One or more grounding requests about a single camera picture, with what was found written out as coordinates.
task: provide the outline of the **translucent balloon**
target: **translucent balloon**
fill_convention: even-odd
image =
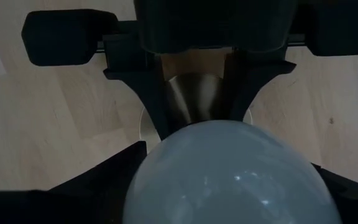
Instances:
[[[258,128],[208,121],[146,157],[127,192],[124,224],[341,223],[313,166]]]

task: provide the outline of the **white balloon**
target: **white balloon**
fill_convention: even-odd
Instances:
[[[267,133],[207,121],[162,141],[127,192],[124,224],[341,223],[313,166]]]

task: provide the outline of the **wooden floor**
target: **wooden floor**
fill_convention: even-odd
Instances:
[[[0,189],[49,189],[139,139],[143,108],[119,81],[107,81],[103,55],[76,67],[36,67],[21,28],[28,12],[93,8],[135,19],[130,0],[0,0]],[[223,50],[164,55],[167,76],[222,74]],[[296,70],[277,77],[254,100],[254,124],[310,161],[358,181],[358,56],[288,50]]]

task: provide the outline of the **light wood floor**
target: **light wood floor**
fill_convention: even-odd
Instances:
[[[103,55],[77,67],[36,67],[20,32],[28,12],[93,8],[135,19],[131,0],[0,0],[0,189],[49,189],[139,139],[142,103],[107,81]],[[164,55],[167,76],[222,74],[223,50]],[[296,70],[266,85],[252,104],[254,124],[310,161],[358,181],[358,56],[287,53]]]

